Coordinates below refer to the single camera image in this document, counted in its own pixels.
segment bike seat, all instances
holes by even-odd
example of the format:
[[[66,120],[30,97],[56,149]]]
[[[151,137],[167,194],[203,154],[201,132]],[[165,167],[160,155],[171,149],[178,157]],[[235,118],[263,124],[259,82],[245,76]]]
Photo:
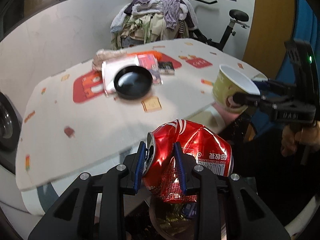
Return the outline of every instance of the bike seat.
[[[239,22],[247,22],[249,21],[249,15],[240,10],[231,10],[229,12],[231,18],[236,19]]]

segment coca-cola can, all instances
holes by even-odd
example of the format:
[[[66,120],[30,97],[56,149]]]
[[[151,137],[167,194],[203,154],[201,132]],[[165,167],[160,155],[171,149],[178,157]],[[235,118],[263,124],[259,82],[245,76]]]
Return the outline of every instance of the coca-cola can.
[[[183,153],[192,155],[197,164],[213,173],[229,176],[232,172],[231,146],[217,134],[204,125],[187,120],[165,123],[148,133],[148,153],[142,177],[145,186],[163,201],[196,201],[196,196],[185,196],[180,189],[172,152],[175,142],[180,142]]]

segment black pants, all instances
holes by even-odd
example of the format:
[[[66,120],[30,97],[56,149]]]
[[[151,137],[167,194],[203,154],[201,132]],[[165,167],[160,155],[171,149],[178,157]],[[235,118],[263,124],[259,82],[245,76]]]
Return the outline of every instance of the black pants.
[[[310,154],[306,167],[294,168],[294,156],[281,155],[281,138],[282,131],[273,129],[233,147],[233,172],[256,178],[258,195],[285,226],[318,190],[320,152]]]

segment human hand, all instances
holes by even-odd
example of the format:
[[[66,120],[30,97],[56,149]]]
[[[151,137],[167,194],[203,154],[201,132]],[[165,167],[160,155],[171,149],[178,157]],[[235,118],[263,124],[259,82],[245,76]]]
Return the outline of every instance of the human hand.
[[[282,131],[282,148],[281,154],[284,157],[295,154],[298,143],[310,145],[311,151],[320,150],[320,123],[317,122],[315,127],[303,128],[296,134],[290,129],[289,125],[284,127]]]
[[[104,50],[100,49],[97,51],[96,55],[93,57],[92,70],[101,71],[102,63],[107,59],[112,59],[116,57],[122,57],[127,55],[124,50]]]

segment wooden panel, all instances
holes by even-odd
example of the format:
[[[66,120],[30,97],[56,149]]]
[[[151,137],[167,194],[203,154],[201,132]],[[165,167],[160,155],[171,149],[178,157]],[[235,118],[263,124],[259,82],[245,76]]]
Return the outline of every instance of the wooden panel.
[[[295,0],[255,0],[252,27],[243,61],[275,78],[292,35]]]

